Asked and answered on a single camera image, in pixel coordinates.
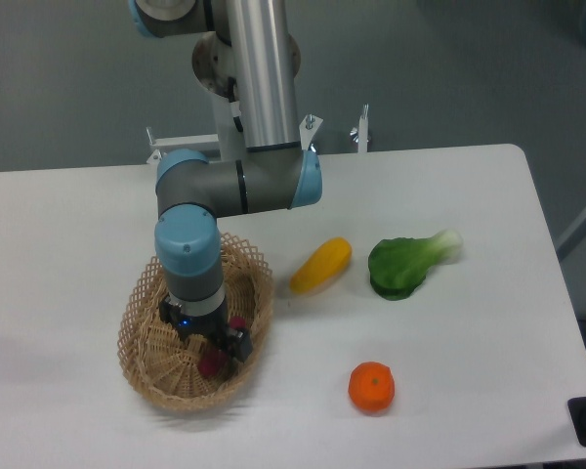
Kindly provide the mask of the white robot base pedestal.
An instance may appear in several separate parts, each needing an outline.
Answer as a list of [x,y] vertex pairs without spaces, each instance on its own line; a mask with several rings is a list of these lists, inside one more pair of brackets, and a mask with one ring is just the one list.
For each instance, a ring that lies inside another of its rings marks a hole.
[[258,160],[246,147],[241,122],[240,101],[232,47],[216,32],[205,33],[197,42],[191,58],[196,80],[208,94],[223,161]]

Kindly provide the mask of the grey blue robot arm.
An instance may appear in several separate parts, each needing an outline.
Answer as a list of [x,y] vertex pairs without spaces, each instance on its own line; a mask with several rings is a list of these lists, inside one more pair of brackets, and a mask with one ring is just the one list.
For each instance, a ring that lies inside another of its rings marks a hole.
[[318,157],[297,116],[299,48],[280,1],[132,1],[129,9],[145,36],[202,34],[194,73],[226,112],[219,160],[173,149],[158,165],[154,245],[168,288],[159,314],[181,338],[202,335],[244,362],[253,343],[246,327],[228,319],[217,222],[321,198]]

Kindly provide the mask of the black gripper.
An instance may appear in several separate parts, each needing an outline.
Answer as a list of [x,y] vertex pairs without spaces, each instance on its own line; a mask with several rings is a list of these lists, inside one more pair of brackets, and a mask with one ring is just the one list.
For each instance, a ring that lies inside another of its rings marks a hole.
[[252,354],[252,340],[246,327],[228,326],[228,301],[224,298],[217,309],[204,316],[189,316],[165,296],[158,306],[160,320],[173,327],[182,341],[190,335],[200,335],[212,342],[228,357],[245,363]]

